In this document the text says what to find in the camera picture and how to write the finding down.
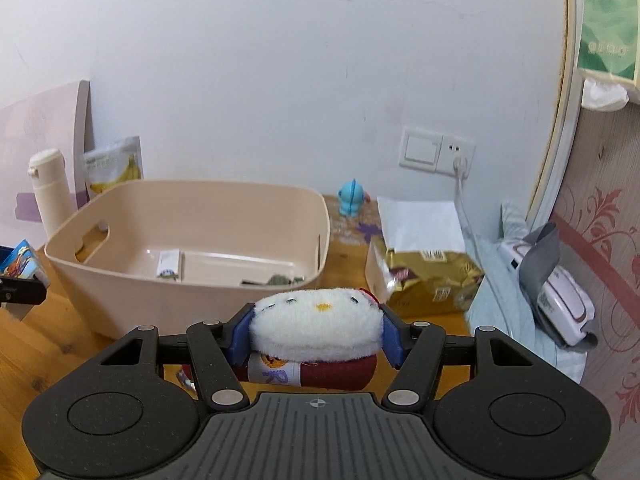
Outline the blue cartoon card box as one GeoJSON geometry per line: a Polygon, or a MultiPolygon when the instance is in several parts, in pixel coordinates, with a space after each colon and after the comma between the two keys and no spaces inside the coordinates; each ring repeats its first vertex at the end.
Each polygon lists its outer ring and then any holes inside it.
{"type": "Polygon", "coordinates": [[[15,247],[1,247],[0,273],[7,278],[37,280],[50,286],[50,280],[32,245],[22,240],[15,247]]]}

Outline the white red-dot small box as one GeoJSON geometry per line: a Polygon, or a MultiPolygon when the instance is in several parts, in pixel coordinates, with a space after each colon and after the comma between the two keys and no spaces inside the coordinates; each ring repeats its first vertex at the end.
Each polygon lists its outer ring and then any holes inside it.
{"type": "Polygon", "coordinates": [[[180,249],[162,250],[158,256],[155,276],[162,280],[182,279],[183,254],[180,249]]]}

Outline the white red plush roll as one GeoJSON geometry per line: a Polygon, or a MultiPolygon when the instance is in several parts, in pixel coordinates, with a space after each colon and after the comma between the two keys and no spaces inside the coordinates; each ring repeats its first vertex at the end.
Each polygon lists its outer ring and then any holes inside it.
{"type": "Polygon", "coordinates": [[[291,290],[259,300],[241,334],[248,355],[234,367],[242,382],[361,390],[382,350],[384,313],[353,288],[291,290]]]}

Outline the green dried-herb packet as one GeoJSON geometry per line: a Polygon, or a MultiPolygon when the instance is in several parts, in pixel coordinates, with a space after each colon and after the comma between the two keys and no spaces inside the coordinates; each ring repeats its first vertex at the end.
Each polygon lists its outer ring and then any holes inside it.
{"type": "Polygon", "coordinates": [[[265,282],[242,280],[241,284],[245,286],[259,286],[259,287],[278,286],[280,287],[280,286],[295,285],[295,284],[303,283],[304,281],[305,281],[305,278],[303,276],[287,276],[283,274],[273,274],[270,276],[269,280],[265,282]]]}

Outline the cream thermos bottle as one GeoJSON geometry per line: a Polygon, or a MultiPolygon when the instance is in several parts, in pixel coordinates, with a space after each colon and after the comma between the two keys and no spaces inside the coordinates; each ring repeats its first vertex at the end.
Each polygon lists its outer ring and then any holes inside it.
{"type": "Polygon", "coordinates": [[[75,196],[68,186],[62,152],[48,148],[32,155],[28,175],[32,179],[41,222],[50,238],[77,210],[75,196]]]}

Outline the beige plastic storage bin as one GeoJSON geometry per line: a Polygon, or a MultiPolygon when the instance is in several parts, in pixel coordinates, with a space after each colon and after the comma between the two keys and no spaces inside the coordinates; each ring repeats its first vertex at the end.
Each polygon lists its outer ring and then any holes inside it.
{"type": "Polygon", "coordinates": [[[226,322],[244,304],[279,292],[245,286],[273,274],[317,285],[330,241],[326,201],[308,188],[247,182],[122,183],[71,216],[44,246],[90,330],[111,338],[139,325],[182,333],[226,322]],[[162,250],[180,249],[182,279],[155,276],[162,250]]]}

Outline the light blue blanket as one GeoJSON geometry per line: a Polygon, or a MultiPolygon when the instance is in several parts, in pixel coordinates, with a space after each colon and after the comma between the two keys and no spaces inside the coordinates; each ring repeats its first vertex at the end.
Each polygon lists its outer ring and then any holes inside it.
{"type": "Polygon", "coordinates": [[[514,274],[506,267],[499,245],[507,238],[520,240],[530,232],[524,214],[510,202],[501,205],[502,237],[496,242],[463,229],[466,248],[472,259],[484,271],[480,289],[465,313],[470,330],[480,326],[495,326],[541,359],[557,368],[574,382],[584,374],[587,352],[575,352],[559,347],[535,322],[532,309],[521,292],[514,274]]]}

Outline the banana chips pouch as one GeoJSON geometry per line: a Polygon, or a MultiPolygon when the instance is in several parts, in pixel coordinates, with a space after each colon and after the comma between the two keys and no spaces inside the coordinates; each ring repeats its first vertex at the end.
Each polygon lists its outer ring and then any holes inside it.
{"type": "Polygon", "coordinates": [[[90,198],[122,182],[143,178],[141,143],[130,136],[84,154],[85,182],[90,198]]]}

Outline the gold tissue box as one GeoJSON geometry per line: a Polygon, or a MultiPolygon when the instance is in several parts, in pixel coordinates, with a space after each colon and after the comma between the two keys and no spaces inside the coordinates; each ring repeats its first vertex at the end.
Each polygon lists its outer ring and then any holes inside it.
{"type": "Polygon", "coordinates": [[[372,237],[364,267],[368,289],[402,318],[469,310],[484,278],[465,252],[395,252],[372,237]]]}

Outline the pink purple headboard panel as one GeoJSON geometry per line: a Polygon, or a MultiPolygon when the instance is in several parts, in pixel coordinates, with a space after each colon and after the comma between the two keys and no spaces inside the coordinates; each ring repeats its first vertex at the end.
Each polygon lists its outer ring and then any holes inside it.
{"type": "Polygon", "coordinates": [[[39,247],[47,240],[36,196],[38,166],[64,162],[70,203],[88,202],[85,140],[90,84],[86,80],[30,96],[1,109],[1,244],[21,240],[39,247]]]}

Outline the white paper sheet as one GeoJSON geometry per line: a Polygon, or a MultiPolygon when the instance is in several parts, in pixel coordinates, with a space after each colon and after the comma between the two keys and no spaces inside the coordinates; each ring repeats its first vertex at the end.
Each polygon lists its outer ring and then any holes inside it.
{"type": "Polygon", "coordinates": [[[454,202],[378,198],[385,245],[395,252],[465,252],[454,202]]]}

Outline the blue dinosaur figurine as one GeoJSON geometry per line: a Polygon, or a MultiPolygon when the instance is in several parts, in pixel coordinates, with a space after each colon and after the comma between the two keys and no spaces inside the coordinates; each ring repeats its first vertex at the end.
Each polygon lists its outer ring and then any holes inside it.
{"type": "Polygon", "coordinates": [[[343,184],[337,193],[337,198],[338,212],[341,216],[348,218],[356,218],[362,205],[371,201],[371,196],[356,179],[343,184]]]}

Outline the green tissue pack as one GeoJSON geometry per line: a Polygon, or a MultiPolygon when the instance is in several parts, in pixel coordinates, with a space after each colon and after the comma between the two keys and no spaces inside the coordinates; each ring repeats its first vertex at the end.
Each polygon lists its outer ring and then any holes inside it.
{"type": "Polygon", "coordinates": [[[585,0],[577,67],[586,110],[639,102],[639,0],[585,0]]]}

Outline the white wall switch socket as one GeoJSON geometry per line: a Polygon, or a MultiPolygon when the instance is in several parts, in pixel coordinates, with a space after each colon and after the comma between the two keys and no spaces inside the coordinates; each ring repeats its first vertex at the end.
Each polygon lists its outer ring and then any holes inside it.
{"type": "Polygon", "coordinates": [[[405,126],[399,147],[398,165],[404,168],[455,177],[466,177],[472,166],[475,143],[472,140],[405,126]]]}

